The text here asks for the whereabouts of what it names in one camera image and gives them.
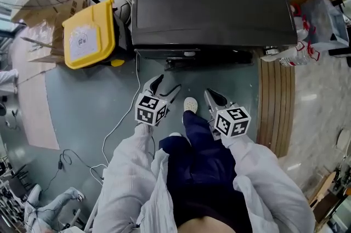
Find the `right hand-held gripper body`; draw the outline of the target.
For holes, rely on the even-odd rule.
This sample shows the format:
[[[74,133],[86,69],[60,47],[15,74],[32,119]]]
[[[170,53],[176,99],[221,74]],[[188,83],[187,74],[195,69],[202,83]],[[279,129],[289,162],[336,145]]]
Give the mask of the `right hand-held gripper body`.
[[[251,116],[243,106],[233,105],[230,108],[218,110],[212,124],[215,140],[221,136],[237,138],[247,134]]]

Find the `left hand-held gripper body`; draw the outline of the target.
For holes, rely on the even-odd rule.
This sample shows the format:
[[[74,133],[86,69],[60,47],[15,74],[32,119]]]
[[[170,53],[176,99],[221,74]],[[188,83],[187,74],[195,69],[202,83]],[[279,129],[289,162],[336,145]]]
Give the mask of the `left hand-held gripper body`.
[[[166,116],[169,105],[168,98],[155,95],[150,89],[143,89],[135,104],[135,120],[156,126]]]

